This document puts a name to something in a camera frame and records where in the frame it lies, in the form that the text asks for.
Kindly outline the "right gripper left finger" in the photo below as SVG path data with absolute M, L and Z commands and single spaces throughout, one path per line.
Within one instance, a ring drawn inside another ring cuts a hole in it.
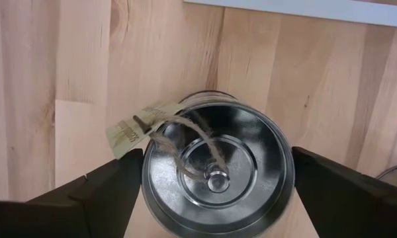
M 123 238 L 141 174 L 133 149 L 28 202 L 0 201 L 0 238 Z

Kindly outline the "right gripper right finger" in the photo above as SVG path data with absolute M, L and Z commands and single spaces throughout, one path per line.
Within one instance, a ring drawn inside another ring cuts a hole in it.
M 397 238 L 397 187 L 301 147 L 295 187 L 320 238 Z

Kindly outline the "white perforated riser shelf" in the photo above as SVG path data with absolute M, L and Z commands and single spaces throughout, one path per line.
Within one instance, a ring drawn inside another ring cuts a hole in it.
M 355 0 L 184 0 L 186 3 L 397 27 L 397 5 Z

